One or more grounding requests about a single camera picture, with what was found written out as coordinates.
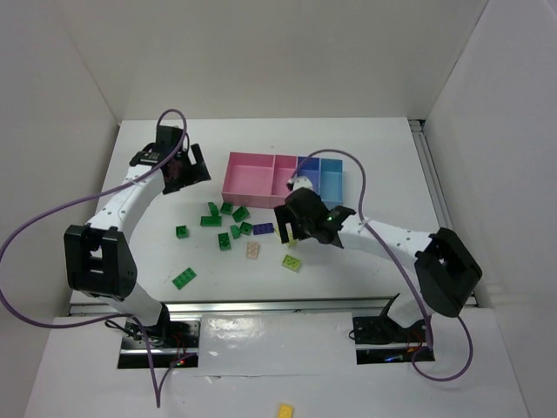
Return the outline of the pale yellow lego brick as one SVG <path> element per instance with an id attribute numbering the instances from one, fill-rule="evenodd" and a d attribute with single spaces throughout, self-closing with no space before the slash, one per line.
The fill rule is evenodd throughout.
<path id="1" fill-rule="evenodd" d="M 286 226 L 286 231 L 287 231 L 288 240 L 286 241 L 285 244 L 287 245 L 288 248 L 294 248 L 299 241 L 293 238 L 292 227 L 290 225 Z M 278 235 L 279 241 L 282 241 L 280 231 L 276 226 L 274 227 L 274 232 Z"/>

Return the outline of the purple lego brick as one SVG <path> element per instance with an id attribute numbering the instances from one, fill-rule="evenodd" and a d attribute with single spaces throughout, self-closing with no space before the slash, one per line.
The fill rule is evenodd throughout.
<path id="1" fill-rule="evenodd" d="M 263 234 L 274 233 L 273 223 L 255 224 L 255 225 L 252 226 L 252 233 L 254 235 L 263 235 Z"/>

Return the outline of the lime lego brick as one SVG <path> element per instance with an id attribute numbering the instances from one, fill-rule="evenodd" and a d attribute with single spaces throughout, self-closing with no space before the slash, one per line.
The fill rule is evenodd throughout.
<path id="1" fill-rule="evenodd" d="M 302 266 L 302 262 L 301 262 L 300 259 L 295 258 L 295 257 L 293 257 L 293 256 L 291 256 L 291 255 L 289 255 L 289 254 L 287 254 L 287 255 L 283 258 L 281 265 L 282 265 L 282 267 L 284 267 L 284 268 L 286 268 L 286 269 L 288 269 L 288 270 L 290 270 L 290 271 L 298 272 L 299 269 L 300 269 L 301 266 Z"/>

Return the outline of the beige lego brick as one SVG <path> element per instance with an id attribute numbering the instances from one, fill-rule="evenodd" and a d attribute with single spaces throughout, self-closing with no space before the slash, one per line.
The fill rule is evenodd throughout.
<path id="1" fill-rule="evenodd" d="M 259 254 L 259 243 L 250 241 L 246 245 L 246 258 L 249 260 L 256 260 Z"/>

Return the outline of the green lego brick centre right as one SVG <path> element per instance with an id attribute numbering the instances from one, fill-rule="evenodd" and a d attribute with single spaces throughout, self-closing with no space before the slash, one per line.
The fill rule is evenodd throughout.
<path id="1" fill-rule="evenodd" d="M 252 224 L 243 221 L 239 226 L 239 231 L 241 234 L 249 236 L 252 233 Z"/>

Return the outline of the purple blue container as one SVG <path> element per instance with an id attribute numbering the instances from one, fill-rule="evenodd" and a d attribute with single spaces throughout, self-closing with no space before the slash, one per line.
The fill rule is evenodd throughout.
<path id="1" fill-rule="evenodd" d="M 319 194 L 320 187 L 320 159 L 311 157 L 307 161 L 306 156 L 298 156 L 298 165 L 296 175 L 307 177 L 312 183 L 312 189 Z"/>

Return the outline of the small pink container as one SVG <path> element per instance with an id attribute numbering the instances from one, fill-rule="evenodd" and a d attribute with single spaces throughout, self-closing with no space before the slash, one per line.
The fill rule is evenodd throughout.
<path id="1" fill-rule="evenodd" d="M 285 198 L 290 194 L 287 186 L 296 169 L 298 160 L 293 155 L 276 155 L 274 160 L 272 193 L 270 197 L 271 208 L 281 206 L 285 203 Z"/>

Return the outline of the large pink container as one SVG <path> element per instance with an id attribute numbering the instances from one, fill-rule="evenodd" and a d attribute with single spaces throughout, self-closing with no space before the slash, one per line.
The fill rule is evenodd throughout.
<path id="1" fill-rule="evenodd" d="M 235 206 L 270 208 L 275 157 L 230 152 L 222 188 L 224 202 Z"/>

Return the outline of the green lego brick lower centre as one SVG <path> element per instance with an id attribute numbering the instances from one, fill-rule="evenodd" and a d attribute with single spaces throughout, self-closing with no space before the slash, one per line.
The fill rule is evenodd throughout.
<path id="1" fill-rule="evenodd" d="M 218 247 L 220 251 L 228 251 L 232 249 L 230 235 L 228 233 L 218 234 Z"/>

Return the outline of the green lego brick bottom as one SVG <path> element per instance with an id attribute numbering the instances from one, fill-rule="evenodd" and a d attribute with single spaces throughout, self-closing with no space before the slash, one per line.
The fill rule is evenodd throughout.
<path id="1" fill-rule="evenodd" d="M 171 283 L 173 284 L 174 287 L 177 288 L 177 290 L 181 290 L 186 285 L 188 285 L 192 280 L 194 280 L 196 277 L 197 274 L 195 273 L 195 271 L 192 270 L 190 267 L 188 267 L 182 273 L 180 273 L 175 279 L 173 279 Z"/>

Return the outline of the yellow lego brick foreground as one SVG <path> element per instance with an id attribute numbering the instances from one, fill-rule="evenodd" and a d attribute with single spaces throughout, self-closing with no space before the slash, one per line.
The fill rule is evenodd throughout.
<path id="1" fill-rule="evenodd" d="M 294 408 L 287 404 L 281 404 L 278 409 L 277 418 L 292 418 Z"/>

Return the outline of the aluminium rail front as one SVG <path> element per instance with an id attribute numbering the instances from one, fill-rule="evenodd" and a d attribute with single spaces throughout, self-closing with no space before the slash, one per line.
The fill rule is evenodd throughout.
<path id="1" fill-rule="evenodd" d="M 171 314 L 241 314 L 381 310 L 388 298 L 165 302 Z"/>

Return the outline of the aluminium rail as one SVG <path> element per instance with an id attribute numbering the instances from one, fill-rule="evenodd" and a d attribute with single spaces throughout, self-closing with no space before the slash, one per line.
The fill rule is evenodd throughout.
<path id="1" fill-rule="evenodd" d="M 171 314 L 241 314 L 381 310 L 388 298 L 165 302 Z"/>
<path id="2" fill-rule="evenodd" d="M 424 123 L 409 122 L 419 161 L 440 225 L 430 233 L 426 249 L 418 253 L 415 263 L 420 291 L 433 311 L 449 318 L 459 316 L 483 272 L 459 235 L 452 229 L 452 221 L 440 185 L 433 157 L 426 141 Z"/>

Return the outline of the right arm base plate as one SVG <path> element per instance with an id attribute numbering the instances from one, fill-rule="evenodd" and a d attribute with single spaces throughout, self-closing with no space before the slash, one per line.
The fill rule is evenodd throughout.
<path id="1" fill-rule="evenodd" d="M 348 337 L 355 343 L 359 365 L 405 363 L 414 354 L 417 361 L 434 361 L 426 346 L 423 320 L 402 328 L 386 316 L 353 317 Z"/>

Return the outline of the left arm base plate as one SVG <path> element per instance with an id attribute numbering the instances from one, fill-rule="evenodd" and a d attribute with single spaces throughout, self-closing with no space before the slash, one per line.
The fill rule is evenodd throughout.
<path id="1" fill-rule="evenodd" d="M 198 367 L 200 321 L 177 321 L 172 324 L 170 335 L 162 338 L 149 336 L 153 367 Z M 147 369 L 147 349 L 136 322 L 127 320 L 122 335 L 117 368 Z"/>

